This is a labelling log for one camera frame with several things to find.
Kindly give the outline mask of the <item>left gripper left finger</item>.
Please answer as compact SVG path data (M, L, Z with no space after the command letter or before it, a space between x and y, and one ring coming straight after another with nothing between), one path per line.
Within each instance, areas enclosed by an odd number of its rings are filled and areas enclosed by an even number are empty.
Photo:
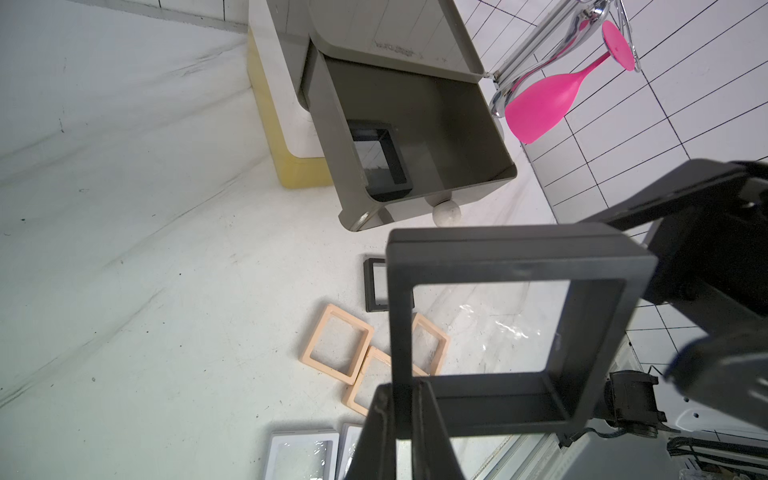
M345 479L394 480L396 467L396 424L392 384L381 384L375 390Z

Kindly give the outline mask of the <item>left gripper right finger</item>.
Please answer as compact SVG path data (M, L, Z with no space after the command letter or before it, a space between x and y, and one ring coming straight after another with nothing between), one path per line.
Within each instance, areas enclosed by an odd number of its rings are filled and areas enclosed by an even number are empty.
M413 478L465 479L434 392L426 381L413 386Z

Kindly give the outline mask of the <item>black brooch box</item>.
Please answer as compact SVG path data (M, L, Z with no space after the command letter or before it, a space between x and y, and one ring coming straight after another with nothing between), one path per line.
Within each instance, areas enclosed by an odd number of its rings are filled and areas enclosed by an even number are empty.
M365 310L369 313L388 310L386 261L370 257L363 262Z
M368 195L379 202L406 197L413 189L413 182L393 127L367 120L349 120L348 127Z
M413 386L430 384L451 437L538 433L571 283L550 225L396 229L385 257L396 434L413 438ZM412 323L451 338L441 373L414 372Z

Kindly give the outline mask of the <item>three-tier drawer cabinet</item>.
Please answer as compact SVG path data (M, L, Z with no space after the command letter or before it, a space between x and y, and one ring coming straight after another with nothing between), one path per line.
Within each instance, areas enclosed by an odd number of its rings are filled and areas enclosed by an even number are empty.
M451 1L252 1L249 75L280 182L333 186L349 231L478 201L517 169L480 88L482 62ZM391 125L413 182L379 202L349 120Z

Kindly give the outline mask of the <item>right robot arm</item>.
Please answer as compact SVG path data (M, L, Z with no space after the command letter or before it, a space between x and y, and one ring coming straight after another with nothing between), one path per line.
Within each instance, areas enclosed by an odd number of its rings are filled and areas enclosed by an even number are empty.
M584 222L555 225L550 259L571 283L547 369L556 393L537 430L570 435L590 418L657 430L651 377L611 374L638 300L702 329L664 377L695 402L767 425L767 167L688 161Z

